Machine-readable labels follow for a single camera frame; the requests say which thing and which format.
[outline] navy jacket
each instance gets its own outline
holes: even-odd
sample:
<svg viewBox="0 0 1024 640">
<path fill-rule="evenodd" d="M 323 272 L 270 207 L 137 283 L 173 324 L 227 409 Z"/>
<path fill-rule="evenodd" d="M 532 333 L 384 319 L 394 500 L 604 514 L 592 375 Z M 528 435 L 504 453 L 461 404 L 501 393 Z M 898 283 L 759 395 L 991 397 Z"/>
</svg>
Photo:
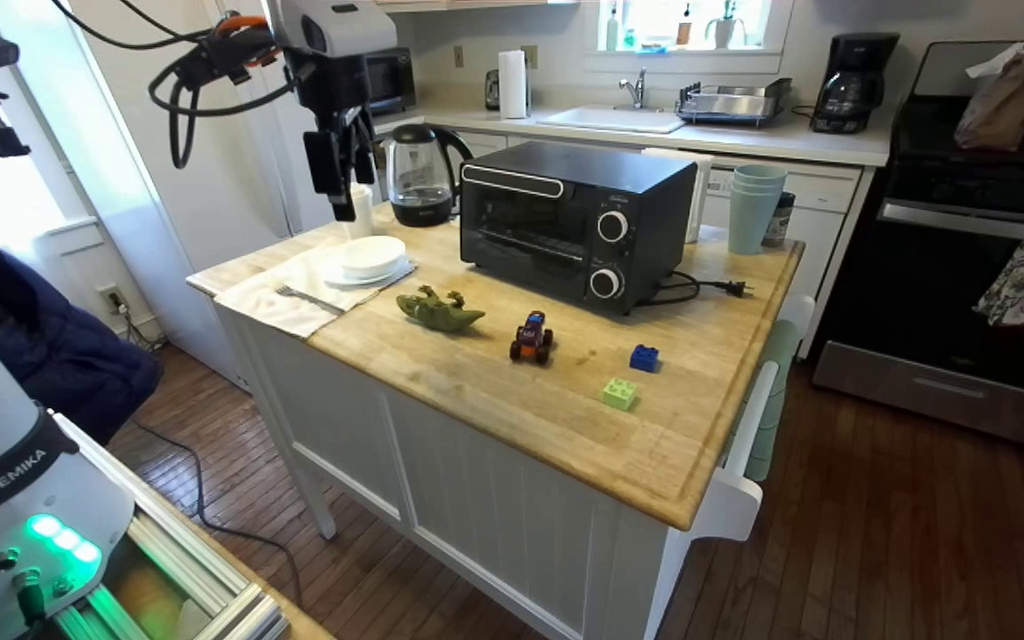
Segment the navy jacket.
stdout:
<svg viewBox="0 0 1024 640">
<path fill-rule="evenodd" d="M 0 251 L 0 360 L 25 392 L 104 444 L 153 395 L 160 365 Z"/>
</svg>

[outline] kitchen sink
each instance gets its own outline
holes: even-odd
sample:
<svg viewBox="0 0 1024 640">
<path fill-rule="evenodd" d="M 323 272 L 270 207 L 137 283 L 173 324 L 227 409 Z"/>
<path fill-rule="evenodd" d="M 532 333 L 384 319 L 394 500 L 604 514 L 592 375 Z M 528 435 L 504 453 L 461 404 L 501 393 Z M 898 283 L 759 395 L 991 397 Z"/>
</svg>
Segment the kitchen sink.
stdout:
<svg viewBox="0 0 1024 640">
<path fill-rule="evenodd" d="M 676 114 L 614 110 L 612 106 L 577 106 L 551 118 L 537 121 L 539 125 L 574 126 L 578 129 L 634 131 L 637 133 L 671 133 L 685 125 Z"/>
</svg>

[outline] toaster oven knob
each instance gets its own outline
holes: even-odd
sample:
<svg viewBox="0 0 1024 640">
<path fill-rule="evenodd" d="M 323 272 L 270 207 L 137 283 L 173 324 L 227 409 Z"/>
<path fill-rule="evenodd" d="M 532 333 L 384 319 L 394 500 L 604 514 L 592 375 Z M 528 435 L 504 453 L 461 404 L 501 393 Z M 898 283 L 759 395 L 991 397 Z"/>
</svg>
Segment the toaster oven knob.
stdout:
<svg viewBox="0 0 1024 640">
<path fill-rule="evenodd" d="M 590 275 L 590 292 L 601 299 L 614 297 L 618 293 L 618 288 L 621 288 L 618 275 L 609 268 L 600 268 Z"/>
<path fill-rule="evenodd" d="M 617 243 L 627 234 L 627 218 L 618 211 L 608 211 L 598 216 L 598 237 L 608 243 Z"/>
</svg>

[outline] green led light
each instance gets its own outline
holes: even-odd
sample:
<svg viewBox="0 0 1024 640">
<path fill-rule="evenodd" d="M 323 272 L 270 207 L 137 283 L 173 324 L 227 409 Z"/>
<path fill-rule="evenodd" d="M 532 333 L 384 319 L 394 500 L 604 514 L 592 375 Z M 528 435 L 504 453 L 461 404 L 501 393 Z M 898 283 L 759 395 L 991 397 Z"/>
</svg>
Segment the green led light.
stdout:
<svg viewBox="0 0 1024 640">
<path fill-rule="evenodd" d="M 42 538 L 53 538 L 57 531 L 61 530 L 61 522 L 58 522 L 53 515 L 32 515 L 27 523 L 34 534 L 40 535 Z"/>
<path fill-rule="evenodd" d="M 81 536 L 74 534 L 74 531 L 69 528 L 61 529 L 61 534 L 57 535 L 57 538 L 53 539 L 53 543 L 56 544 L 56 546 L 68 551 L 77 547 L 81 542 Z"/>
<path fill-rule="evenodd" d="M 97 549 L 96 544 L 81 543 L 74 549 L 74 556 L 81 562 L 96 562 L 101 556 L 101 550 Z"/>
</svg>

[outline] green dinosaur toy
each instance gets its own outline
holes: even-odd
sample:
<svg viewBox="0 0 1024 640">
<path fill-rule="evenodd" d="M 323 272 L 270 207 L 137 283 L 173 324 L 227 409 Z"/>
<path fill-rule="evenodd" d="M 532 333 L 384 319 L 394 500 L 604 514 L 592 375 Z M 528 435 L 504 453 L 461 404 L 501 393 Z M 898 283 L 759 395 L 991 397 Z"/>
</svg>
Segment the green dinosaur toy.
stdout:
<svg viewBox="0 0 1024 640">
<path fill-rule="evenodd" d="M 447 293 L 453 302 L 444 302 L 429 285 L 422 285 L 419 292 L 424 296 L 397 296 L 397 306 L 406 315 L 414 317 L 426 329 L 435 332 L 454 333 L 472 325 L 484 315 L 483 311 L 466 311 L 464 296 L 457 292 Z"/>
</svg>

